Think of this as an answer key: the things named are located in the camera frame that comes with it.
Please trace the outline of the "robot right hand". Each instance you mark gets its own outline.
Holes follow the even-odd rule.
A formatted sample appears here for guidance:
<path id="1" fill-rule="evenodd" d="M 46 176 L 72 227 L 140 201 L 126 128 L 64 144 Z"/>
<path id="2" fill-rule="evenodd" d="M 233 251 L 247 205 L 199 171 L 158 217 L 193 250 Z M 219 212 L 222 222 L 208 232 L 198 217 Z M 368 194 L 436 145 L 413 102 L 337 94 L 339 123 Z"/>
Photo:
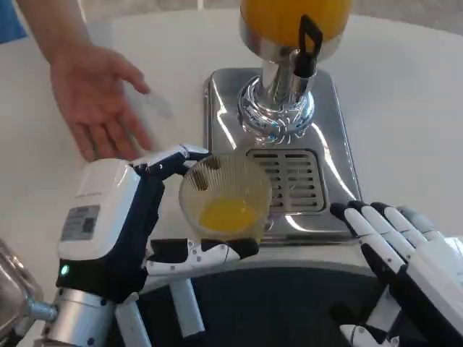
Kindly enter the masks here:
<path id="1" fill-rule="evenodd" d="M 364 320 L 334 308 L 350 346 L 461 346 L 462 238 L 407 207 L 352 200 L 330 212 L 358 240 L 384 290 Z"/>

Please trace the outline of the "person's hand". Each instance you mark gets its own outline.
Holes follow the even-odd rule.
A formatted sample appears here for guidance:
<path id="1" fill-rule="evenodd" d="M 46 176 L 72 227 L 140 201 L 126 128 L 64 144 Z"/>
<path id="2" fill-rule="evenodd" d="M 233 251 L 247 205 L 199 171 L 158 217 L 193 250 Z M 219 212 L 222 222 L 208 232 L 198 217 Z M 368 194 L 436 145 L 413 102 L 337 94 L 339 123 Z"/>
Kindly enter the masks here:
<path id="1" fill-rule="evenodd" d="M 134 160 L 138 147 L 152 148 L 123 84 L 143 95 L 150 88 L 123 55 L 94 45 L 77 46 L 56 51 L 49 64 L 57 106 L 85 160 Z"/>

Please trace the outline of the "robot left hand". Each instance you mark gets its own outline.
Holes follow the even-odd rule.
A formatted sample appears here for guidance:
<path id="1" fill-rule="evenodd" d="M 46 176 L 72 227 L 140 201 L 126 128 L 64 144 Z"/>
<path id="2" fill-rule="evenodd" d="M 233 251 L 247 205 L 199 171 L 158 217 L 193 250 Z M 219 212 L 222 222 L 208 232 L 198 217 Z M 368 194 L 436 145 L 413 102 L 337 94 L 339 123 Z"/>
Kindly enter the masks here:
<path id="1" fill-rule="evenodd" d="M 203 147 L 181 144 L 134 161 L 87 164 L 61 230 L 56 286 L 120 304 L 149 277 L 186 276 L 257 254 L 251 238 L 150 238 L 164 181 L 209 156 Z"/>

